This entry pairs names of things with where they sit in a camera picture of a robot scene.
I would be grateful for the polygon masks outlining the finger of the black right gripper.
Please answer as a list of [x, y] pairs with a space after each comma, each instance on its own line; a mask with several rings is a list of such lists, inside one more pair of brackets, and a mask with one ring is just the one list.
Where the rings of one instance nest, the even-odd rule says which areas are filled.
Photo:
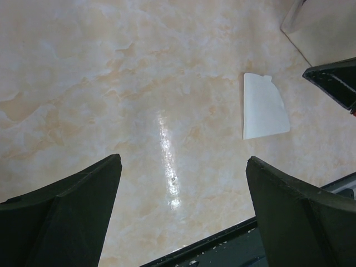
[[355, 57], [309, 67], [303, 78], [311, 82], [344, 109], [355, 109]]

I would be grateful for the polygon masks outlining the white paper coffee filter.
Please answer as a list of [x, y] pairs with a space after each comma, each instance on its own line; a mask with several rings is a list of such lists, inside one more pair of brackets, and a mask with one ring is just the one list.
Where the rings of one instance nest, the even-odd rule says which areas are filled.
[[244, 74], [243, 139], [254, 139], [290, 131], [282, 97], [272, 77]]

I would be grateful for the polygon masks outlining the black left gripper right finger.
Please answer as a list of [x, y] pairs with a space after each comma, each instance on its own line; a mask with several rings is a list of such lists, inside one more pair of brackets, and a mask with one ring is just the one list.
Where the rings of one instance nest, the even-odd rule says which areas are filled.
[[355, 266], [355, 200], [255, 156], [246, 178], [269, 266]]

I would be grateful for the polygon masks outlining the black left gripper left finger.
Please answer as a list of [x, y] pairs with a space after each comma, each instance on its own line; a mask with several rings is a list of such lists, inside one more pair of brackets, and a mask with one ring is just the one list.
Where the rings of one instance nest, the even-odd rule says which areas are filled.
[[113, 154], [1, 203], [1, 265], [97, 266], [121, 172]]

